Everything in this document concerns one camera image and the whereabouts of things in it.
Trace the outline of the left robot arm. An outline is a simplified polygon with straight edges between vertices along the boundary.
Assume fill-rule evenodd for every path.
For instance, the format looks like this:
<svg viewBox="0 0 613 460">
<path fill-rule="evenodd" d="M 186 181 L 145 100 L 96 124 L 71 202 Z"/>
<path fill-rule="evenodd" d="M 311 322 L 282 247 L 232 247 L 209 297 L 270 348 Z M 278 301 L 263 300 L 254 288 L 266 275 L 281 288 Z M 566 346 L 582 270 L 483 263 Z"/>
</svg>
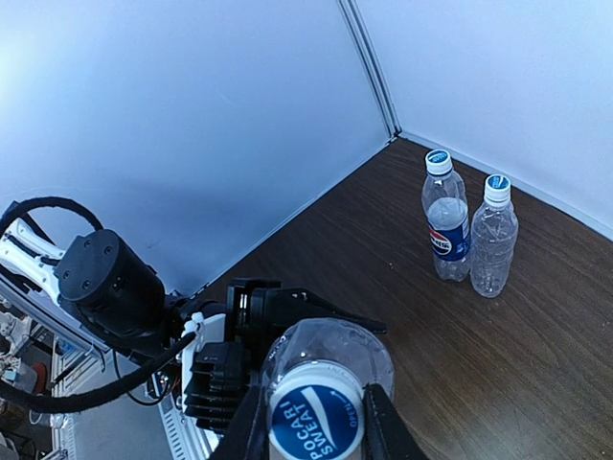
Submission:
<svg viewBox="0 0 613 460">
<path fill-rule="evenodd" d="M 56 247 L 29 221 L 29 211 L 45 206 L 82 216 L 92 232 L 75 237 L 68 249 Z M 98 340 L 141 365 L 174 351 L 195 314 L 219 317 L 221 331 L 198 327 L 190 354 L 204 361 L 207 344 L 237 342 L 248 355 L 242 368 L 260 367 L 273 341 L 304 320 L 327 318 L 372 334 L 387 331 L 382 322 L 274 280 L 236 279 L 224 304 L 172 296 L 153 268 L 117 233 L 77 203 L 55 197 L 17 203 L 1 217 L 1 265 L 29 279 Z"/>
</svg>

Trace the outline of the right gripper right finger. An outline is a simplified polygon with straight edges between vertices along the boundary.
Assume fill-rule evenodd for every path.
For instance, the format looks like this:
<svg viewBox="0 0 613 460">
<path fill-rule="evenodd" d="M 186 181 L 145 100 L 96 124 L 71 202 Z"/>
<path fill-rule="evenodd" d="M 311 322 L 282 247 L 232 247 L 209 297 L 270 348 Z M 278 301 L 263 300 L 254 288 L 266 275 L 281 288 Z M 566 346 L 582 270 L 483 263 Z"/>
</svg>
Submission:
<svg viewBox="0 0 613 460">
<path fill-rule="evenodd" d="M 397 412 L 391 398 L 378 383 L 365 386 L 364 459 L 428 460 Z"/>
</svg>

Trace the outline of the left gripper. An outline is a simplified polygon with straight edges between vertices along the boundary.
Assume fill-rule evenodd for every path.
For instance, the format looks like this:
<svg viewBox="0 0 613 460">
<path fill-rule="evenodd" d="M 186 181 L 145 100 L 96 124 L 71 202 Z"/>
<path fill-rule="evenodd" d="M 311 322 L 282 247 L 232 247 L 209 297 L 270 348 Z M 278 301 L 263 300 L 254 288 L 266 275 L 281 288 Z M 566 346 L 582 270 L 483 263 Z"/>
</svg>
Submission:
<svg viewBox="0 0 613 460">
<path fill-rule="evenodd" d="M 271 345 L 289 327 L 303 319 L 349 321 L 373 334 L 387 333 L 384 322 L 342 310 L 302 287 L 283 287 L 280 281 L 235 278 L 227 288 L 226 341 Z"/>
</svg>

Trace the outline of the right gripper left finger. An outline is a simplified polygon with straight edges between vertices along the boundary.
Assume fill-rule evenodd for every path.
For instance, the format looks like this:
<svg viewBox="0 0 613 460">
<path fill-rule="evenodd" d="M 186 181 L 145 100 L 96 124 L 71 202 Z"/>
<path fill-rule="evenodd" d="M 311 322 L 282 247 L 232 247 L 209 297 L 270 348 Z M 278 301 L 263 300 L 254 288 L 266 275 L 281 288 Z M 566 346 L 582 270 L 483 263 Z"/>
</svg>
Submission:
<svg viewBox="0 0 613 460">
<path fill-rule="evenodd" d="M 261 460 L 269 457 L 266 403 L 260 385 L 243 398 L 210 460 Z"/>
</svg>

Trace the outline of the clear bottle white cap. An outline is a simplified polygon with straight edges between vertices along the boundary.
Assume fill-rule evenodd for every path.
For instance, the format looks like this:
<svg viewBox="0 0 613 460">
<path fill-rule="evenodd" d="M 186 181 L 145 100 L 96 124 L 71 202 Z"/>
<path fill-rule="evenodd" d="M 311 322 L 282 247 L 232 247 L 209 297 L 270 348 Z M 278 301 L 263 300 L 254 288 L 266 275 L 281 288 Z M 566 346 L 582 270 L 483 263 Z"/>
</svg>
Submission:
<svg viewBox="0 0 613 460">
<path fill-rule="evenodd" d="M 394 373 L 384 344 L 355 323 L 309 318 L 288 328 L 262 366 L 271 458 L 360 458 L 365 388 L 393 395 Z"/>
</svg>

